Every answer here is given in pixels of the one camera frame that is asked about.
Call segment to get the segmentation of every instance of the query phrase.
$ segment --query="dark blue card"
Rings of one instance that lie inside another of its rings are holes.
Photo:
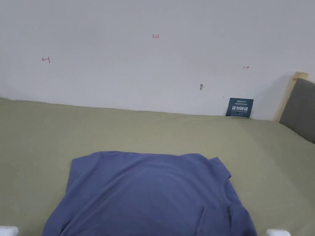
[[[230,98],[226,116],[250,117],[254,99]]]

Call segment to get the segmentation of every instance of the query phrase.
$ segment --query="headboard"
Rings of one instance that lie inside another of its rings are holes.
[[[315,143],[315,83],[297,79],[279,122]]]

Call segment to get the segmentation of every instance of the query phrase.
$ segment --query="wall mark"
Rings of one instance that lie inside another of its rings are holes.
[[[48,61],[49,61],[49,63],[50,63],[49,56],[48,56],[48,58],[47,58],[47,59],[42,58],[42,61],[43,61],[43,62],[45,62],[45,60],[48,60]]]

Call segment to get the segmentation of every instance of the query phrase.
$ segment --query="bed sheet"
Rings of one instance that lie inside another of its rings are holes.
[[[258,235],[315,232],[315,144],[271,121],[0,99],[0,223],[40,235],[71,160],[119,150],[219,157]]]

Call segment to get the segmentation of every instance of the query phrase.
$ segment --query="t-shirt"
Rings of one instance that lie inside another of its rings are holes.
[[[219,158],[97,152],[72,161],[48,235],[256,236]]]

